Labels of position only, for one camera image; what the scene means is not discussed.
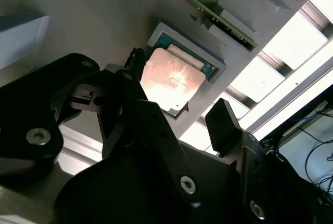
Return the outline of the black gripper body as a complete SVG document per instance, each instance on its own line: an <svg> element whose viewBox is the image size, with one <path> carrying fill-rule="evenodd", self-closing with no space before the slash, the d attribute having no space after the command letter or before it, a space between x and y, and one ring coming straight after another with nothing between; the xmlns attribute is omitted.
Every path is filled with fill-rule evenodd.
<svg viewBox="0 0 333 224"><path fill-rule="evenodd" d="M198 208L178 200L156 161L131 146L71 178L56 199L54 223L241 223L236 171L186 143L182 148L202 190Z"/></svg>

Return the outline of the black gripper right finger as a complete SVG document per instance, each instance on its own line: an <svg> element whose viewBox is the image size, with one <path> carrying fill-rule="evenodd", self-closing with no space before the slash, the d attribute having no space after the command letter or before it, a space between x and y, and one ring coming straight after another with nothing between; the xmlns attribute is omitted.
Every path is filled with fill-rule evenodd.
<svg viewBox="0 0 333 224"><path fill-rule="evenodd" d="M322 223L316 190L282 155L242 130L220 99L205 118L212 148L232 171L226 219L231 223Z"/></svg>

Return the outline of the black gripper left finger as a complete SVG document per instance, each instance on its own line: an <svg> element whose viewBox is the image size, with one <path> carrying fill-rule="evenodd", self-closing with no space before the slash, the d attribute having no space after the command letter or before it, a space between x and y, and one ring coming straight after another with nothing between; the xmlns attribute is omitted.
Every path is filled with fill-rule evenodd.
<svg viewBox="0 0 333 224"><path fill-rule="evenodd" d="M101 71L75 53L1 88L1 183L27 187L47 176L63 147L59 126L82 111L98 114L102 160L138 146L156 161L178 200L201 205L195 171L138 79L127 70Z"/></svg>

